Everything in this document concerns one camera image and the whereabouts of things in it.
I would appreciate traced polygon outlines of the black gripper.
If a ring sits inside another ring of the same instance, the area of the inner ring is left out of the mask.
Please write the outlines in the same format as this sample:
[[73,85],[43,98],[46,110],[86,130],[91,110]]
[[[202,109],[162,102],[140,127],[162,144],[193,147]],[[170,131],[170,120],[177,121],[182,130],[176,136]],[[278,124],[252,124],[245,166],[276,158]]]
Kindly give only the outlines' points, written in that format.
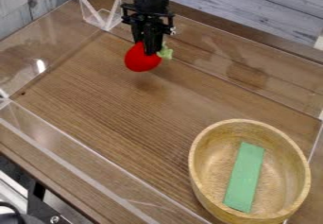
[[121,9],[122,22],[127,25],[138,22],[130,24],[132,38],[136,43],[144,39],[145,54],[150,56],[161,49],[162,35],[174,33],[169,0],[133,0],[122,3]]

